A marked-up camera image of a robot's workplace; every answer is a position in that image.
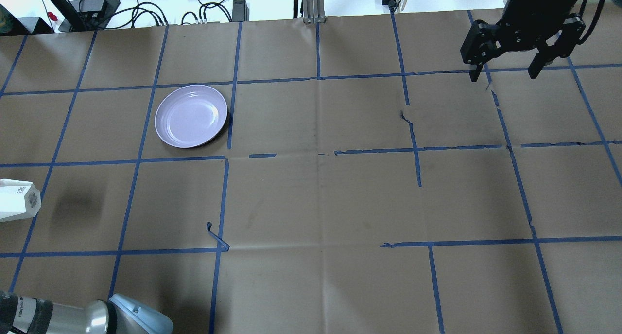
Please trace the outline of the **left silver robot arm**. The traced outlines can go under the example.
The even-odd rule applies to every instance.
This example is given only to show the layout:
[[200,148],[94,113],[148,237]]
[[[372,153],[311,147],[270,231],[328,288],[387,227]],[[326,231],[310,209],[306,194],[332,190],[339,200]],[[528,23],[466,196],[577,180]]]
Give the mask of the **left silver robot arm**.
[[168,316],[122,294],[72,307],[1,292],[2,334],[171,334]]

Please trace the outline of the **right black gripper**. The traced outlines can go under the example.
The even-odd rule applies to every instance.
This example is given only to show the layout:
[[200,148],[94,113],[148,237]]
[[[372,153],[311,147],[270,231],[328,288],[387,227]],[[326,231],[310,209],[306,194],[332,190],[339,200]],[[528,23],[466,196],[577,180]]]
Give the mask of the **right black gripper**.
[[567,57],[579,44],[585,22],[573,8],[578,0],[507,0],[495,24],[473,21],[460,48],[469,79],[478,81],[491,59],[537,49],[527,72],[536,79],[554,58]]

